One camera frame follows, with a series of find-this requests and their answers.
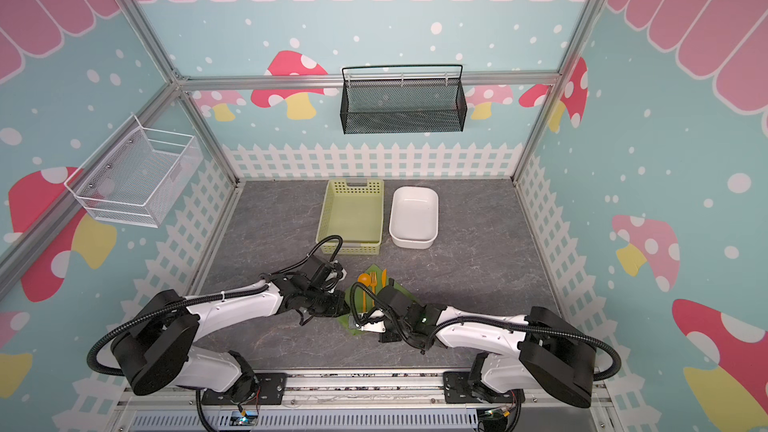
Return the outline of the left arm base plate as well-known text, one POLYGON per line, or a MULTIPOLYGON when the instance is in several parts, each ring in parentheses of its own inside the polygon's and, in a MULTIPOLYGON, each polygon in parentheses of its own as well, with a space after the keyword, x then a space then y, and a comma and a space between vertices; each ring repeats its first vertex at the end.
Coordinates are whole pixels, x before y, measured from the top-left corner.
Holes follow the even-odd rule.
POLYGON ((206 390, 202 395, 203 405, 256 406, 280 405, 286 391, 286 373, 256 373, 238 379, 224 392, 206 390))

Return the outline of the orange plastic spoon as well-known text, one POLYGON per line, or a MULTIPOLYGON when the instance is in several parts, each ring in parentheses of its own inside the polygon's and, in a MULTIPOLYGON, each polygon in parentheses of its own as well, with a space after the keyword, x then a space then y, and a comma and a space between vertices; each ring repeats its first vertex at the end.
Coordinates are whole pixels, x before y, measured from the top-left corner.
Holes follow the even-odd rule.
POLYGON ((357 280, 357 284, 358 287, 355 294, 361 298, 365 298, 372 284, 371 276, 368 273, 360 274, 357 280))

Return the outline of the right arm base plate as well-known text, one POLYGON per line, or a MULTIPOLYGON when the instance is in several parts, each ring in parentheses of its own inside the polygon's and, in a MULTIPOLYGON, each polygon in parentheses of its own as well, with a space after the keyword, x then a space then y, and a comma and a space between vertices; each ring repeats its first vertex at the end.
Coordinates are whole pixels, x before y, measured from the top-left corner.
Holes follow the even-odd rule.
POLYGON ((521 389, 499 393, 471 377, 470 372, 448 371, 442 374, 444 401, 447 404, 508 404, 526 401, 521 389))

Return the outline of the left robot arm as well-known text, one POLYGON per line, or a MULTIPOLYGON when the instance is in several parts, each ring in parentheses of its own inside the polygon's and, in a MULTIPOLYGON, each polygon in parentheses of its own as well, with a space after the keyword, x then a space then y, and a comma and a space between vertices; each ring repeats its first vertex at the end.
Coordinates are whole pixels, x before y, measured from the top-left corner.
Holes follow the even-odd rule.
POLYGON ((134 318, 98 339, 86 363, 99 374, 126 378, 137 396, 174 386, 197 393, 209 390, 233 404, 249 402, 261 387, 245 357, 234 350, 206 350, 198 341, 242 322, 287 312, 298 313, 300 325, 347 314, 345 294, 337 288, 346 275, 337 260, 342 245, 341 236, 327 236, 297 263, 245 287, 195 296, 161 291, 134 318))

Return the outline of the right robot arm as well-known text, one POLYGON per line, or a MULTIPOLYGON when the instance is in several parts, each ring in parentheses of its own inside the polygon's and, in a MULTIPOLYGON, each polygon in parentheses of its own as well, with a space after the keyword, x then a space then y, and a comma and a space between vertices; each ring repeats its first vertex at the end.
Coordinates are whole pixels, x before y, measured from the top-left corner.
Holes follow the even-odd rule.
POLYGON ((390 334, 424 354, 435 346, 476 350, 468 382, 481 398, 538 386, 554 399, 588 408, 595 383, 616 376, 614 347, 586 335, 553 311, 490 316, 442 304, 422 305, 387 285, 349 289, 350 320, 367 332, 390 334))

